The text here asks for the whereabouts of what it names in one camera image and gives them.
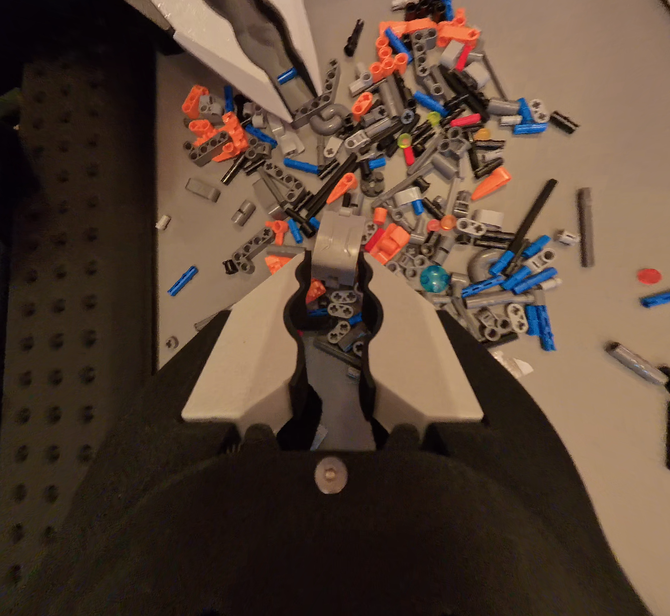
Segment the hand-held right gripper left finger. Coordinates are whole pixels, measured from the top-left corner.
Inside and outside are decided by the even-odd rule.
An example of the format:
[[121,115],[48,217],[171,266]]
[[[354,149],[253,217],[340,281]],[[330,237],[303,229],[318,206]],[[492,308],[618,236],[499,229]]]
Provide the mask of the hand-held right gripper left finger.
[[311,253],[293,257],[230,310],[181,411],[186,422],[231,422],[277,433],[307,408],[304,346],[287,311],[305,311]]

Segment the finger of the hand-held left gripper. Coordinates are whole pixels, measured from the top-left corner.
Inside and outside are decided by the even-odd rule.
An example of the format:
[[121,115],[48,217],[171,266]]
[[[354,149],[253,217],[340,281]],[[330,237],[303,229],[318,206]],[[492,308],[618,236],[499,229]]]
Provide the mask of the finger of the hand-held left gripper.
[[312,31],[304,0],[259,0],[269,20],[277,28],[289,63],[296,69],[312,95],[322,93]]
[[292,114],[268,75],[244,53],[233,26],[206,0],[149,0],[186,51],[251,100],[285,121]]

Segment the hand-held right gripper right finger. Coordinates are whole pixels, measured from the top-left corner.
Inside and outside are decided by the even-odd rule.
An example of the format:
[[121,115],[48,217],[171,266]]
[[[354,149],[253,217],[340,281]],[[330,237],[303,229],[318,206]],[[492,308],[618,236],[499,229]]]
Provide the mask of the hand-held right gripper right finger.
[[359,263],[364,323],[360,401],[386,431],[437,422],[480,422],[483,411],[433,308],[374,258]]

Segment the pile of plastic building pieces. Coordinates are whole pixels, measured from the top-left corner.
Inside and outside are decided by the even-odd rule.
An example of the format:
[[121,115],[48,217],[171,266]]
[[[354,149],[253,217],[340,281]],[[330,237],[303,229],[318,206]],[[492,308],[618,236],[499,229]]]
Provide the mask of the pile of plastic building pieces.
[[[261,256],[271,275],[311,243],[307,316],[334,322],[322,342],[335,354],[359,356],[369,330],[358,290],[359,252],[457,318],[486,346],[518,334],[555,341],[545,294],[561,285],[556,244],[583,245],[589,266],[590,192],[581,189],[579,235],[559,230],[530,240],[528,232],[557,185],[548,180],[521,225],[504,230],[504,215],[473,202],[499,192],[512,177],[505,139],[540,135],[549,125],[571,134],[579,126],[538,99],[508,100],[483,50],[453,0],[394,0],[403,18],[382,21],[377,60],[359,63],[349,106],[336,102],[340,62],[326,68],[323,94],[293,114],[292,127],[232,86],[221,100],[194,85],[181,105],[193,166],[228,163],[221,185],[254,179],[267,214],[261,231],[222,261],[226,275],[251,275]],[[486,96],[493,81],[499,98]]]

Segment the dark grey block piece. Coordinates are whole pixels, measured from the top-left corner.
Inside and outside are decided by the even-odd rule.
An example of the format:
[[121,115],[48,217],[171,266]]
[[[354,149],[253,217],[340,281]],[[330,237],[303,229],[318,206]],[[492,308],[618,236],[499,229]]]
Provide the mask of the dark grey block piece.
[[189,193],[213,203],[216,203],[221,196],[221,191],[218,188],[195,177],[189,178],[185,188]]

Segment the black studded mat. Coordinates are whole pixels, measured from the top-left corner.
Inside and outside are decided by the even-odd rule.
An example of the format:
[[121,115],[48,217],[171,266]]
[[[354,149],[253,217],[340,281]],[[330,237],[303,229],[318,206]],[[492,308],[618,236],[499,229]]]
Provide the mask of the black studded mat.
[[127,392],[154,364],[155,52],[26,68],[1,425],[1,614],[55,547]]

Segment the grey pin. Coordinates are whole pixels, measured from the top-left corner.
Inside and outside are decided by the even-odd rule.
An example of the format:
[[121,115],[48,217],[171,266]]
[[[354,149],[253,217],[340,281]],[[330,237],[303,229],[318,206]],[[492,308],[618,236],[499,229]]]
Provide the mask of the grey pin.
[[626,369],[651,384],[665,386],[669,382],[668,374],[621,343],[610,342],[606,345],[605,351]]

